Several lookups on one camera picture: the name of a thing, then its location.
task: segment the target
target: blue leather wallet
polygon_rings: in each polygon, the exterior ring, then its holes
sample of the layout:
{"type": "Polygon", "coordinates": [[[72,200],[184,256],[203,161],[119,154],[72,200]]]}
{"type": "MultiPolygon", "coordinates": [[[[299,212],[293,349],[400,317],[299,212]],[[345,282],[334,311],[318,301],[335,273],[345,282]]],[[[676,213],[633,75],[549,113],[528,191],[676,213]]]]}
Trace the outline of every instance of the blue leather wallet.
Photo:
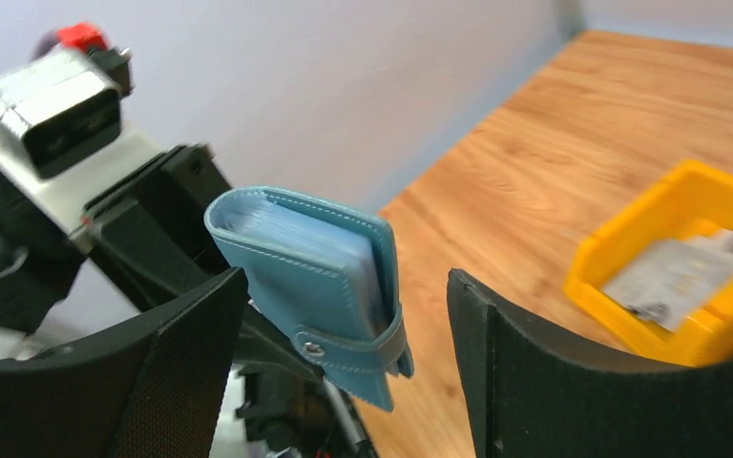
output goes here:
{"type": "Polygon", "coordinates": [[[387,411],[394,408],[387,372],[414,372],[399,301],[397,253],[387,221],[324,199],[270,186],[237,188],[216,198],[204,223],[231,266],[241,267],[249,295],[297,352],[324,368],[333,384],[387,411]],[[227,221],[250,198],[366,237],[372,248],[385,319],[376,328],[351,268],[296,246],[237,232],[227,221]]]}

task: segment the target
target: wallet strap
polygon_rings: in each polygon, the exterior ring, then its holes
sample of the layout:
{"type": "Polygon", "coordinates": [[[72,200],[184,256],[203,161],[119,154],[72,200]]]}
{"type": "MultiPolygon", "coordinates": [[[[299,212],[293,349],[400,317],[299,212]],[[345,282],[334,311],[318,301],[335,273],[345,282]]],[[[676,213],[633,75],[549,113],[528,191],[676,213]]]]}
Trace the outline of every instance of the wallet strap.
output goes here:
{"type": "Polygon", "coordinates": [[[400,303],[396,302],[394,308],[392,323],[374,340],[353,340],[300,325],[293,344],[313,364],[358,374],[384,373],[406,350],[406,327],[400,303]]]}

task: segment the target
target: stitching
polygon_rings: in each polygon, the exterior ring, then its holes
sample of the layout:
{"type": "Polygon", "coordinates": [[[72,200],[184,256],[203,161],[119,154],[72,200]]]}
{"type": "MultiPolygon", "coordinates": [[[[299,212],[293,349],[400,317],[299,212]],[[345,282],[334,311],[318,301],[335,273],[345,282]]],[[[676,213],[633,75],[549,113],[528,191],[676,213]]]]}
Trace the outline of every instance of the stitching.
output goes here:
{"type": "Polygon", "coordinates": [[[324,361],[315,360],[305,355],[304,353],[302,355],[313,364],[321,365],[324,367],[332,367],[334,369],[342,369],[342,370],[346,370],[347,372],[354,372],[356,374],[377,375],[377,374],[383,374],[384,372],[387,371],[386,369],[362,369],[360,367],[353,367],[351,365],[339,365],[339,364],[333,364],[333,363],[325,363],[324,361]]]}
{"type": "Polygon", "coordinates": [[[290,260],[290,259],[288,259],[286,257],[275,255],[273,253],[266,253],[264,251],[258,250],[256,248],[252,248],[250,246],[241,245],[239,242],[237,242],[235,240],[220,239],[220,241],[223,242],[223,243],[228,243],[230,245],[235,245],[238,248],[242,248],[244,250],[252,251],[254,253],[257,253],[258,255],[264,255],[264,256],[267,256],[268,258],[273,258],[275,260],[281,260],[282,262],[299,266],[299,267],[301,267],[303,269],[307,269],[307,270],[310,270],[310,271],[315,272],[317,274],[322,274],[324,276],[331,277],[333,279],[338,278],[338,276],[339,276],[339,274],[337,272],[333,272],[332,270],[325,270],[325,269],[323,269],[321,267],[315,267],[313,265],[305,264],[304,262],[299,262],[297,260],[290,260]]]}
{"type": "MultiPolygon", "coordinates": [[[[394,339],[394,337],[397,335],[398,331],[400,331],[402,327],[403,327],[403,317],[400,318],[400,322],[398,323],[398,325],[395,328],[395,330],[391,333],[391,335],[389,335],[389,337],[387,337],[383,342],[379,343],[377,346],[372,347],[372,348],[361,348],[361,347],[358,347],[358,346],[348,345],[346,343],[339,343],[337,341],[333,341],[332,339],[326,338],[326,337],[321,336],[321,335],[317,336],[317,335],[312,334],[312,333],[307,332],[307,331],[300,331],[297,334],[297,338],[299,338],[299,336],[305,335],[305,336],[309,336],[310,339],[319,340],[319,341],[322,341],[322,342],[327,343],[327,344],[332,344],[332,345],[335,345],[335,346],[337,346],[339,348],[343,348],[345,350],[350,350],[350,351],[354,351],[354,352],[357,352],[357,353],[370,353],[370,352],[373,352],[373,351],[380,351],[385,346],[387,346],[390,343],[390,341],[392,339],[394,339]]],[[[367,345],[369,345],[369,344],[371,344],[374,341],[354,341],[354,342],[357,343],[357,344],[367,344],[367,345]]]]}
{"type": "MultiPolygon", "coordinates": [[[[284,200],[284,201],[287,201],[287,202],[296,203],[297,205],[302,205],[302,206],[305,206],[305,207],[310,207],[310,208],[313,208],[315,210],[319,210],[319,211],[322,211],[322,212],[325,212],[325,213],[329,213],[330,215],[333,215],[335,217],[339,217],[339,218],[342,218],[342,219],[351,220],[353,222],[356,222],[358,224],[361,224],[362,226],[365,226],[365,228],[368,229],[369,232],[371,232],[372,234],[374,234],[375,237],[378,239],[378,243],[380,244],[380,247],[381,247],[381,254],[384,257],[384,260],[386,261],[386,260],[389,259],[388,251],[385,248],[386,241],[384,240],[384,236],[381,234],[381,231],[379,231],[379,230],[377,230],[375,228],[375,225],[374,224],[369,223],[367,221],[360,220],[360,219],[356,219],[356,218],[354,218],[354,217],[352,217],[350,215],[347,215],[347,214],[345,214],[343,212],[340,212],[340,211],[330,210],[330,209],[327,209],[327,208],[320,207],[318,205],[313,205],[311,203],[302,202],[302,201],[299,201],[299,200],[296,200],[296,199],[293,199],[293,198],[286,198],[286,197],[283,197],[283,196],[271,196],[271,197],[272,198],[275,198],[275,199],[279,199],[279,200],[284,200]]],[[[384,271],[383,272],[384,273],[384,284],[387,286],[387,289],[390,289],[391,286],[389,284],[388,269],[382,269],[382,270],[384,271]]],[[[387,301],[393,301],[393,298],[386,298],[386,300],[387,301]]]]}
{"type": "MultiPolygon", "coordinates": [[[[268,197],[281,198],[281,199],[286,200],[286,201],[303,204],[302,202],[298,202],[297,200],[293,200],[293,199],[289,199],[289,198],[282,198],[280,196],[269,196],[267,193],[265,193],[263,191],[240,191],[236,196],[232,196],[231,199],[234,200],[238,196],[265,196],[267,198],[268,197]]],[[[271,253],[266,253],[264,251],[257,250],[255,248],[251,248],[251,247],[248,247],[248,246],[245,246],[245,245],[241,245],[238,242],[233,241],[233,240],[222,239],[222,241],[225,241],[227,243],[231,243],[231,244],[233,244],[235,246],[238,246],[239,248],[242,248],[242,249],[245,249],[245,250],[249,250],[249,251],[252,251],[254,253],[258,253],[260,255],[265,255],[267,257],[274,258],[275,260],[280,260],[280,261],[283,261],[283,262],[286,262],[286,263],[289,263],[289,264],[298,265],[298,266],[300,266],[300,267],[302,267],[304,269],[310,270],[310,271],[315,272],[315,273],[320,273],[322,275],[327,275],[327,276],[329,276],[330,278],[333,278],[333,279],[336,279],[336,278],[339,277],[339,274],[338,273],[333,272],[333,271],[330,271],[330,270],[322,269],[321,267],[314,267],[314,266],[311,266],[309,264],[305,264],[303,262],[298,262],[298,261],[295,261],[295,260],[289,260],[288,258],[285,258],[285,257],[282,257],[282,256],[278,256],[278,255],[271,254],[271,253]]],[[[347,281],[346,277],[342,277],[342,285],[341,285],[341,287],[342,287],[342,291],[344,292],[345,306],[346,306],[347,312],[349,314],[349,318],[351,320],[352,326],[354,328],[359,328],[357,317],[355,316],[355,312],[353,311],[354,307],[353,307],[353,304],[352,304],[352,295],[351,295],[351,293],[349,291],[348,281],[347,281]]]]}

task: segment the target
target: wooden table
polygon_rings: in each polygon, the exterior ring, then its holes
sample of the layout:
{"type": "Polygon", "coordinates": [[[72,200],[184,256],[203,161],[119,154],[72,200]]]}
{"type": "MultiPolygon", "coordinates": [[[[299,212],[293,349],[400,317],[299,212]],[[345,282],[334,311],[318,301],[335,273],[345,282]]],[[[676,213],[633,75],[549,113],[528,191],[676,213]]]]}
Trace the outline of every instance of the wooden table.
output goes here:
{"type": "Polygon", "coordinates": [[[391,381],[393,413],[362,406],[382,457],[474,456],[452,267],[621,347],[561,284],[582,239],[690,157],[733,174],[733,50],[589,31],[390,203],[417,373],[391,381]]]}

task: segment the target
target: yellow plastic bin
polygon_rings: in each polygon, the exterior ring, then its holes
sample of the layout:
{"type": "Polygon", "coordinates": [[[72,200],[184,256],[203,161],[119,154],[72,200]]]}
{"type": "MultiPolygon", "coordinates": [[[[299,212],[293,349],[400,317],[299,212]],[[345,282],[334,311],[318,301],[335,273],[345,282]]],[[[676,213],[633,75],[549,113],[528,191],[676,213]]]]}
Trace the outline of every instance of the yellow plastic bin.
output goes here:
{"type": "Polygon", "coordinates": [[[645,322],[600,288],[659,239],[733,231],[733,176],[685,161],[583,241],[564,284],[566,295],[635,353],[699,366],[733,356],[733,279],[676,332],[645,322]]]}

